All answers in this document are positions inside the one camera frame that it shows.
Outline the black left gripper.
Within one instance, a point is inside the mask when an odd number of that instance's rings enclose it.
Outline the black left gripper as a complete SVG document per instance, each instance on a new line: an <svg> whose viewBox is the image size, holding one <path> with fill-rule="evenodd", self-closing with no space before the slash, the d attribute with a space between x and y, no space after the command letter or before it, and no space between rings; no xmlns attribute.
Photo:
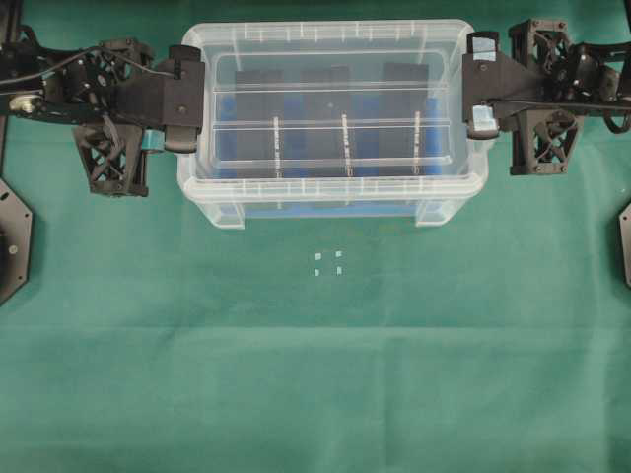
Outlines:
<svg viewBox="0 0 631 473"><path fill-rule="evenodd" d="M154 65L149 46L134 38L106 41L68 57L46 79L46 115L72 125L95 194L145 197L150 131L166 151L195 153L203 126L205 65L201 50L175 44Z"/></svg>

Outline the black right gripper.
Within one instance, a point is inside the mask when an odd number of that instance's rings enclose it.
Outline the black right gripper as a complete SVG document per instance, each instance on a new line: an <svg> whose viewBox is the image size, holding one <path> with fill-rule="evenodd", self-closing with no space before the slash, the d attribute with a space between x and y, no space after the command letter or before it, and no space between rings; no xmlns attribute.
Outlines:
<svg viewBox="0 0 631 473"><path fill-rule="evenodd" d="M511 136L512 175L567 172L588 117L619 131L619 46L573 42L565 23L530 19L509 30L467 36L462 121L471 140Z"/></svg>

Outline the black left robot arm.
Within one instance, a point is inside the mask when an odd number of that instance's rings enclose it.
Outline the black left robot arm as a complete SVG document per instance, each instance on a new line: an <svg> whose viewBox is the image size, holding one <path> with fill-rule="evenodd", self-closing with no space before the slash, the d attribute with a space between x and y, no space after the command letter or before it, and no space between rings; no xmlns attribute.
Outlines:
<svg viewBox="0 0 631 473"><path fill-rule="evenodd" d="M20 22L22 4L1 4L1 113L69 125L91 192L148 195L145 143L164 136L163 150L196 151L203 127L205 66L200 49L173 45L155 64L134 37L88 48L45 47Z"/></svg>

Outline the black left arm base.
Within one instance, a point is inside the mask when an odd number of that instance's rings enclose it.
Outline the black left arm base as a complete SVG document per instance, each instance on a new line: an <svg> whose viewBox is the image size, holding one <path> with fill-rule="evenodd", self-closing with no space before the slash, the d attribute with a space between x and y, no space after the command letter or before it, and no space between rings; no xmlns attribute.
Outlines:
<svg viewBox="0 0 631 473"><path fill-rule="evenodd" d="M1 180L1 304L29 279L33 212L17 193Z"/></svg>

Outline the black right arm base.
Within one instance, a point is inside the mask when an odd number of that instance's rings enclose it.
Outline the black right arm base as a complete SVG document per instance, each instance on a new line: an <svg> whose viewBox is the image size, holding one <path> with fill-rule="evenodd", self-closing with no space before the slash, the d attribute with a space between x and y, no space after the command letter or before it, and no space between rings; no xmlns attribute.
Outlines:
<svg viewBox="0 0 631 473"><path fill-rule="evenodd" d="M624 282L631 288L631 203L618 215Z"/></svg>

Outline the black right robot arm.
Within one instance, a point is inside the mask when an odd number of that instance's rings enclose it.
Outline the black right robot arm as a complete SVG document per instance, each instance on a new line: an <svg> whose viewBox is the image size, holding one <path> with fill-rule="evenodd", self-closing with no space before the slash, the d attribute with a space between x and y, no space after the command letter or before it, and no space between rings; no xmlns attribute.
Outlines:
<svg viewBox="0 0 631 473"><path fill-rule="evenodd" d="M470 140L512 137L512 175L568 170L587 117L613 134L630 130L630 45L573 42L563 21L529 19L474 32L462 57L462 121Z"/></svg>

